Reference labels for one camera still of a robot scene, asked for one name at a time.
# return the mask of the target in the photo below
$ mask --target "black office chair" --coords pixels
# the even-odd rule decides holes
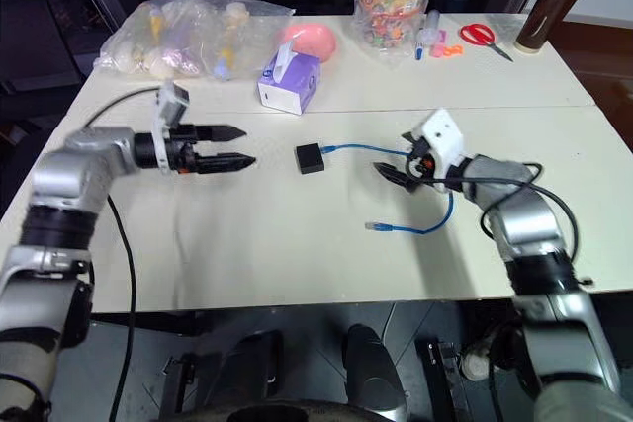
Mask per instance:
[[[47,0],[1,0],[0,8],[0,123],[28,134],[0,163],[2,216],[85,78]]]

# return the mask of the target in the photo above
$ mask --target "purple tissue box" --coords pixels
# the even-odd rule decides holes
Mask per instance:
[[[261,104],[299,115],[317,90],[320,60],[315,56],[296,53],[279,83],[275,82],[272,74],[276,62],[277,55],[268,63],[257,82]]]

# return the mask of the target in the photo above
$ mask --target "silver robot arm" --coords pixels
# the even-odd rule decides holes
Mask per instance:
[[[578,398],[592,394],[593,410],[600,416],[601,410],[611,410],[629,417],[613,420],[633,420],[632,412],[615,409],[628,407],[617,396],[615,360],[591,299],[576,279],[559,223],[539,192],[521,186],[534,178],[530,169],[482,155],[464,156],[462,134],[444,110],[403,138],[411,144],[406,172],[375,164],[385,178],[410,192],[424,184],[440,192],[462,192],[488,212],[492,237],[516,293],[513,304],[535,395],[543,396],[537,399],[536,420],[560,416],[561,410],[567,417],[587,420],[588,405],[574,400],[575,391]]]
[[[114,180],[141,168],[222,173],[255,161],[239,153],[200,156],[197,142],[229,141],[245,132],[180,125],[182,112],[163,121],[159,153],[155,134],[85,128],[34,169],[22,235],[0,273],[0,419],[46,420],[50,413],[58,353],[81,343],[88,331],[93,289],[81,276],[91,270],[88,246]]]

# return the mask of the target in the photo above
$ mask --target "plastic bag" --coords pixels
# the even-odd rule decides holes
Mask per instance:
[[[257,76],[295,13],[258,0],[151,0],[101,47],[95,68],[139,77]]]
[[[371,55],[389,65],[413,56],[428,0],[354,0],[352,34]]]

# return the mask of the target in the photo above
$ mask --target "pink balloon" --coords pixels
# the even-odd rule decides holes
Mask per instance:
[[[336,50],[336,36],[324,24],[291,25],[284,32],[282,42],[295,39],[293,51],[309,54],[325,63]]]

